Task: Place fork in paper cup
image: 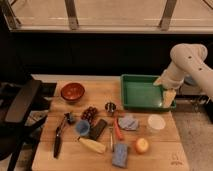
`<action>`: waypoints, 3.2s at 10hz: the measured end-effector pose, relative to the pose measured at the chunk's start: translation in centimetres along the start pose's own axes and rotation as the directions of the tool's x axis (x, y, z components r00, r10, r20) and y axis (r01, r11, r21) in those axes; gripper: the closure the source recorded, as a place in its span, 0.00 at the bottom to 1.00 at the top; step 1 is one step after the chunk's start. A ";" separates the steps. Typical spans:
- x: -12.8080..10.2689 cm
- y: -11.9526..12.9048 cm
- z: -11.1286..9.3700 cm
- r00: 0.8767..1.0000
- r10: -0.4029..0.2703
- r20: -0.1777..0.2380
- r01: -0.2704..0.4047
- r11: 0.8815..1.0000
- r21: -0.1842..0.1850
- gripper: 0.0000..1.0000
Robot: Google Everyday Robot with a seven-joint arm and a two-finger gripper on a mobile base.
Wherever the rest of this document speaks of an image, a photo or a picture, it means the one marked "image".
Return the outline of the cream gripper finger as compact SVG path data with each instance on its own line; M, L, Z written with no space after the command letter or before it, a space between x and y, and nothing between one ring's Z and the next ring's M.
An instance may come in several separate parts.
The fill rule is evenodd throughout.
M165 90L163 92L163 107L168 108L171 106L173 100L175 99L176 91L174 89Z

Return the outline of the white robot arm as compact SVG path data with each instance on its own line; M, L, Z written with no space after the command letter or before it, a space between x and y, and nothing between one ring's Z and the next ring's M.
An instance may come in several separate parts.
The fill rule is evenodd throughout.
M154 81L155 86L161 85L164 88L164 108L172 104L176 90L183 84L187 75L191 76L213 101L213 69L204 63L207 55L208 50L202 44L181 43L171 49L169 66Z

